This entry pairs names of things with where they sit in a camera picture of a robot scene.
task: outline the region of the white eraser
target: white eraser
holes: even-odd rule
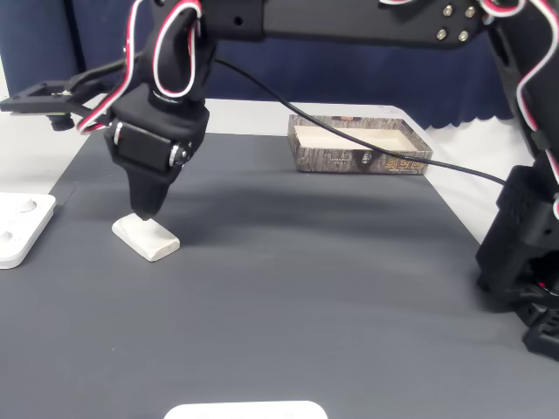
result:
[[[143,221],[136,214],[114,223],[113,233],[149,262],[163,259],[181,248],[181,242],[170,231],[154,220]]]

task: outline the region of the gray table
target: gray table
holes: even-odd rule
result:
[[[285,138],[208,135],[149,264],[111,232],[124,172],[92,137],[52,223],[0,273],[0,417],[156,419],[318,402],[330,419],[556,417],[559,364],[474,286],[478,245],[422,177],[305,175]]]

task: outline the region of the red and white wire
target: red and white wire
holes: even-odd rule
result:
[[[526,5],[526,0],[519,0],[518,4],[512,7],[498,6],[491,0],[480,0],[481,9],[483,9],[488,15],[494,17],[511,17],[514,16],[524,9]]]
[[[557,184],[559,184],[559,165],[557,164],[556,158],[553,156],[550,150],[545,150],[545,154],[548,157],[549,166],[551,167],[553,176],[555,177]],[[559,196],[553,203],[553,215],[556,216],[557,220],[559,220]]]
[[[411,3],[413,1],[414,0],[378,0],[379,3],[389,4],[389,5],[406,4],[406,3]]]
[[[80,134],[90,134],[97,129],[103,128],[101,124],[93,124],[99,117],[104,114],[113,103],[127,91],[130,82],[132,81],[132,76],[134,74],[134,64],[135,64],[135,24],[136,16],[138,14],[138,7],[143,0],[135,0],[130,9],[130,14],[128,16],[128,27],[126,32],[126,73],[124,80],[121,85],[111,94],[109,94],[101,103],[94,108],[94,110],[87,115],[86,118],[81,120],[77,126],[78,132]]]
[[[197,14],[198,19],[202,17],[202,5],[198,0],[182,0],[180,3],[176,4],[176,6],[173,8],[173,10],[169,13],[167,18],[165,19],[165,22],[163,23],[161,29],[159,30],[157,41],[155,42],[154,61],[153,61],[155,85],[157,86],[157,89],[159,89],[159,91],[162,94],[164,94],[168,98],[173,98],[173,99],[182,98],[183,96],[186,96],[194,86],[194,80],[196,78],[196,34],[197,34],[197,28],[199,27],[198,24],[193,24],[189,32],[190,81],[183,91],[171,92],[170,90],[166,89],[162,85],[161,81],[159,80],[159,57],[161,55],[163,40],[165,39],[165,35],[167,34],[169,28],[179,17],[179,15],[188,9],[194,10]]]
[[[557,19],[556,12],[551,9],[545,0],[529,0],[543,16],[548,20],[549,26],[551,27],[551,44],[549,46],[548,52],[542,58],[542,60],[530,70],[521,80],[518,87],[516,88],[516,99],[518,100],[518,107],[521,110],[524,120],[532,129],[532,131],[537,131],[538,126],[534,120],[534,117],[528,110],[526,102],[522,96],[522,90],[524,86],[551,60],[553,55],[556,53],[557,46],[559,45],[559,20]]]

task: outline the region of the white block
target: white block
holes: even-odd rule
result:
[[[164,419],[328,419],[314,402],[184,404]]]
[[[181,248],[181,242],[170,231],[154,220],[143,221],[136,214],[114,223],[113,233],[149,262],[156,262]]]
[[[49,223],[56,199],[0,193],[0,269],[19,266]]]

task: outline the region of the cardboard box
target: cardboard box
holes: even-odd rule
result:
[[[316,116],[371,145],[431,159],[432,150],[402,118]],[[379,153],[332,134],[298,115],[289,117],[288,139],[301,172],[422,175],[427,165]]]

